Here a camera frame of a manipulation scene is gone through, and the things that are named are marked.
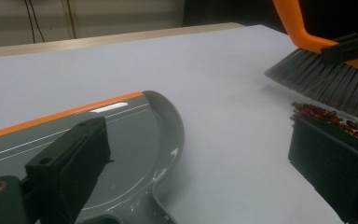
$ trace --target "orange broom handle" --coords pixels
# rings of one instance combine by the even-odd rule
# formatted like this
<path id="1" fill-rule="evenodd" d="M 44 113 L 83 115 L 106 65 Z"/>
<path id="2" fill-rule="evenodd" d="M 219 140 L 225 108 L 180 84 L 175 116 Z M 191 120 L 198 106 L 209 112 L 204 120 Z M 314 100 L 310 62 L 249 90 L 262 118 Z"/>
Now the orange broom handle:
<path id="1" fill-rule="evenodd" d="M 301 49 L 318 54 L 324 48 L 336 45 L 337 42 L 318 36 L 310 35 L 304 26 L 298 0 L 273 0 L 287 34 L 293 43 Z M 350 66 L 358 68 L 358 59 L 347 61 Z"/>

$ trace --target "cable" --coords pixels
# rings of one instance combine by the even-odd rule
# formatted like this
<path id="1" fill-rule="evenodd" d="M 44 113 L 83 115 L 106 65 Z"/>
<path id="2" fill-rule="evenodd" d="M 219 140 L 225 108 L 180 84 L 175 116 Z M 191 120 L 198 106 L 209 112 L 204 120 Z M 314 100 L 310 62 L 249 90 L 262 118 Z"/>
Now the cable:
<path id="1" fill-rule="evenodd" d="M 33 13 L 34 13 L 34 6 L 32 5 L 32 1 L 31 1 L 31 0 L 28 0 L 28 1 L 30 2 L 31 9 L 32 9 L 32 11 L 33 11 Z M 36 14 L 35 14 L 35 13 L 34 13 L 34 21 L 35 21 L 35 23 L 36 23 L 36 27 L 37 27 L 37 30 L 39 31 L 40 36 L 42 36 L 43 42 L 46 42 L 46 41 L 45 41 L 45 37 L 43 37 L 42 31 L 40 30 L 39 23 L 37 22 L 37 18 L 36 18 Z"/>
<path id="2" fill-rule="evenodd" d="M 33 38 L 33 41 L 34 41 L 34 26 L 32 25 L 32 19 L 31 19 L 30 8 L 28 8 L 27 0 L 24 0 L 24 3 L 25 3 L 25 5 L 27 6 L 28 20 L 30 21 L 31 30 L 32 30 L 32 38 Z"/>

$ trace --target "dustpan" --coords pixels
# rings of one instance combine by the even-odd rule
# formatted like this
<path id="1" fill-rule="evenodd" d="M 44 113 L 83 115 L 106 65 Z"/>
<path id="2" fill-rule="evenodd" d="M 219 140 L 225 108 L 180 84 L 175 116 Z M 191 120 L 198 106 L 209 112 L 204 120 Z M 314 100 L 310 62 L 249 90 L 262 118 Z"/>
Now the dustpan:
<path id="1" fill-rule="evenodd" d="M 184 127 L 174 106 L 153 91 L 135 92 L 0 131 L 0 175 L 26 176 L 24 165 L 86 119 L 104 117 L 111 160 L 76 223 L 175 223 L 155 188 L 178 162 Z"/>

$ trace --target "broom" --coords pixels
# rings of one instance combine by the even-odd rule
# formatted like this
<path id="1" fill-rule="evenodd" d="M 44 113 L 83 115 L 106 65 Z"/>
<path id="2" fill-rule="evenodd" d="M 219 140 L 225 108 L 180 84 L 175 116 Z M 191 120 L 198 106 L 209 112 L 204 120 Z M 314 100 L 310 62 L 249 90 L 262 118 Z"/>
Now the broom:
<path id="1" fill-rule="evenodd" d="M 299 47 L 266 75 L 283 86 L 358 118 L 358 34 L 336 41 L 310 35 L 298 0 L 274 0 L 284 28 Z"/>

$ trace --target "gray bristles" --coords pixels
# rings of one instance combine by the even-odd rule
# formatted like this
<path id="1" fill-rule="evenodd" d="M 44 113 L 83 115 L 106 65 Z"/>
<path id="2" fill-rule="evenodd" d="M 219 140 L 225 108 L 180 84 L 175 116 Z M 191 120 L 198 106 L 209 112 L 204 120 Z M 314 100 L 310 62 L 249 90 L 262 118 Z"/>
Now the gray bristles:
<path id="1" fill-rule="evenodd" d="M 291 90 L 358 118 L 358 69 L 350 65 L 325 65 L 321 55 L 297 49 L 266 75 Z"/>

